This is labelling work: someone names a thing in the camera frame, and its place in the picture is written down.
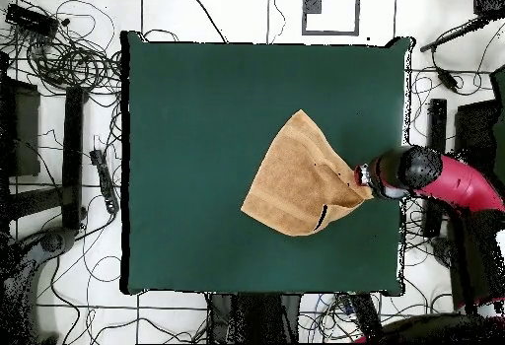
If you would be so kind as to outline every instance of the electronic device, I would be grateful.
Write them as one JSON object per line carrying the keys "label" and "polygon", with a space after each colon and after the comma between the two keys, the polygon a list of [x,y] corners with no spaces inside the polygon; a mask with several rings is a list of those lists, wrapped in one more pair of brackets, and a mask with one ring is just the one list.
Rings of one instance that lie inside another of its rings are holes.
{"label": "electronic device", "polygon": [[496,234],[505,229],[505,204],[482,173],[430,148],[406,146],[358,166],[355,175],[379,198],[413,196],[445,204],[454,226],[455,310],[478,312],[505,298],[503,257],[496,242]]}
{"label": "electronic device", "polygon": [[39,45],[53,40],[58,32],[56,19],[17,4],[9,4],[5,21],[16,27],[21,37],[28,37]]}
{"label": "electronic device", "polygon": [[119,204],[115,196],[112,179],[108,171],[106,157],[101,150],[93,150],[90,152],[91,163],[97,167],[100,178],[100,190],[106,201],[107,211],[111,215],[115,215],[119,211]]}

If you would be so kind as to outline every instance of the black border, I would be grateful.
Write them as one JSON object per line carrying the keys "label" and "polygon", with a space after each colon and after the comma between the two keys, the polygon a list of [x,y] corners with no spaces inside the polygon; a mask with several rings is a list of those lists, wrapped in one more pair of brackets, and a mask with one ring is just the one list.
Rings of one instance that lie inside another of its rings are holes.
{"label": "black border", "polygon": [[121,41],[121,100],[119,108],[121,110],[122,139],[126,142],[122,144],[122,182],[121,182],[121,273],[119,277],[119,290],[130,295],[128,290],[128,279],[130,274],[130,208],[129,208],[129,188],[130,183],[130,43],[128,31],[121,31],[119,34]]}

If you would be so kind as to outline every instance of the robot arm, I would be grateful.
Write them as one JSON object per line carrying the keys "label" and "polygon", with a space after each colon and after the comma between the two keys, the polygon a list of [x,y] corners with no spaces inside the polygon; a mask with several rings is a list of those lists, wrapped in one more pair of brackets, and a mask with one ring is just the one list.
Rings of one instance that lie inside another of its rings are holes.
{"label": "robot arm", "polygon": [[496,240],[505,230],[505,205],[484,175],[429,148],[410,146],[358,166],[355,177],[376,197],[418,196],[447,204],[455,243],[455,310],[490,314],[490,305],[505,300],[505,265]]}
{"label": "robot arm", "polygon": [[503,199],[476,169],[419,146],[388,151],[355,170],[360,185],[370,185],[377,196],[400,199],[407,195],[433,197],[471,212],[500,210]]}

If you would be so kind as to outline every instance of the green tabletop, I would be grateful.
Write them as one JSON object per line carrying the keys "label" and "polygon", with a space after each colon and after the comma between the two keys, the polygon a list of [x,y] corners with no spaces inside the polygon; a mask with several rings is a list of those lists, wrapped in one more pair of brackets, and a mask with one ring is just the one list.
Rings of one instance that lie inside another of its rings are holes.
{"label": "green tabletop", "polygon": [[351,167],[398,146],[410,46],[156,43],[129,33],[128,291],[397,291],[398,202],[369,200],[300,238],[240,209],[299,109]]}

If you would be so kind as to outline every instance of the orange cloth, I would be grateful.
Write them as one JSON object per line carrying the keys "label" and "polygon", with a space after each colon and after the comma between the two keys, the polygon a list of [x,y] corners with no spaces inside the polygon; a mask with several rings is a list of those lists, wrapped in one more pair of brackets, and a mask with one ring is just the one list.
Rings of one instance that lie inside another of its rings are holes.
{"label": "orange cloth", "polygon": [[354,171],[299,110],[270,145],[241,210],[296,237],[315,234],[371,198],[371,189],[356,184]]}

